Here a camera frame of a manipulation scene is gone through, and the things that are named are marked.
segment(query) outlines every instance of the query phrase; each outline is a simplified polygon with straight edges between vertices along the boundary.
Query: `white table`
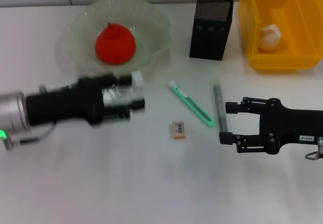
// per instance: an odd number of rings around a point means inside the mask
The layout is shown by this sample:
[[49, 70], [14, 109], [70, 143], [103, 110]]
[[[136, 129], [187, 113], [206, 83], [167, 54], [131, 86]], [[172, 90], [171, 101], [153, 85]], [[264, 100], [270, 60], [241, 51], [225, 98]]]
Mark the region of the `white table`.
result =
[[[248, 67], [233, 19], [222, 62], [190, 59], [195, 4], [159, 5], [172, 21], [171, 53], [146, 79], [145, 113], [131, 122], [91, 128], [58, 124], [41, 144], [0, 151], [1, 223], [320, 223], [321, 161], [314, 146], [289, 145], [279, 155], [238, 154], [220, 145], [166, 86], [176, 80], [211, 115], [210, 83], [226, 101], [277, 97], [291, 108], [323, 110], [323, 68], [261, 75]], [[84, 7], [0, 9], [0, 92], [73, 83], [66, 29]], [[169, 126], [184, 120], [185, 141]], [[258, 117], [228, 115], [229, 130], [257, 134]]]

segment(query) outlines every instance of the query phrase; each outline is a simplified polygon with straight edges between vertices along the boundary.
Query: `glass bowl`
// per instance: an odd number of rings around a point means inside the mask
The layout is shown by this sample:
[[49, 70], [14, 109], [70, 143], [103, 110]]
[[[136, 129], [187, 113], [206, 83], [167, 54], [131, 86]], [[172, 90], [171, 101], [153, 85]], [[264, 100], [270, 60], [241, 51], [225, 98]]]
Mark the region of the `glass bowl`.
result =
[[[122, 65], [104, 64], [96, 56], [94, 45], [107, 23], [127, 27], [136, 41], [134, 56]], [[68, 28], [71, 57], [79, 76], [106, 72], [117, 75], [148, 71], [156, 55], [170, 48], [170, 21], [154, 5], [142, 0], [101, 0], [89, 5]]]

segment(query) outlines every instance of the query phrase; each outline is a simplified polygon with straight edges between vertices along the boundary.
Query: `cable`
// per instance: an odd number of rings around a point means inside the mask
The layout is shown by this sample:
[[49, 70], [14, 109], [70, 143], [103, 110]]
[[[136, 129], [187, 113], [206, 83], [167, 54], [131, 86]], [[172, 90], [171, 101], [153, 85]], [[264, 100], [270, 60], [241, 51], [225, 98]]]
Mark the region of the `cable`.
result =
[[53, 132], [55, 127], [56, 127], [56, 122], [53, 122], [53, 124], [42, 135], [40, 135], [38, 137], [22, 138], [22, 139], [15, 141], [15, 143], [18, 143], [19, 145], [27, 145], [27, 144], [31, 144], [31, 143], [40, 142], [44, 138], [48, 137]]
[[317, 152], [311, 152], [311, 153], [305, 155], [305, 158], [308, 160], [314, 160], [314, 161], [319, 159]]

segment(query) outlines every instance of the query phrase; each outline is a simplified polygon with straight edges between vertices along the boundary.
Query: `yellow plastic bin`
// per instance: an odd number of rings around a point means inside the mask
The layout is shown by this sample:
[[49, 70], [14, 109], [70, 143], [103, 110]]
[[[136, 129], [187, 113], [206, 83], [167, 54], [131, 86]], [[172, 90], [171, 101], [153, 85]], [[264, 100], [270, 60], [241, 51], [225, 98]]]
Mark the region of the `yellow plastic bin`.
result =
[[[240, 0], [241, 34], [249, 63], [256, 69], [308, 69], [323, 59], [323, 0]], [[260, 29], [275, 24], [282, 38], [265, 51]]]

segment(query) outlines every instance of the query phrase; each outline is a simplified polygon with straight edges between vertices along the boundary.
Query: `silver cylinder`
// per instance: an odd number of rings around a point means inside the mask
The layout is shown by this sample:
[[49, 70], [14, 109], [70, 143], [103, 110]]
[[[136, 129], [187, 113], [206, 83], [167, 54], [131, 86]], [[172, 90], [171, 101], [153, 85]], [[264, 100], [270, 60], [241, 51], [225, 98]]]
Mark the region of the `silver cylinder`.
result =
[[319, 158], [323, 158], [323, 137], [319, 137], [317, 139], [317, 147], [318, 147], [317, 156]]
[[0, 130], [7, 134], [27, 131], [30, 126], [25, 105], [26, 100], [22, 92], [0, 95]]

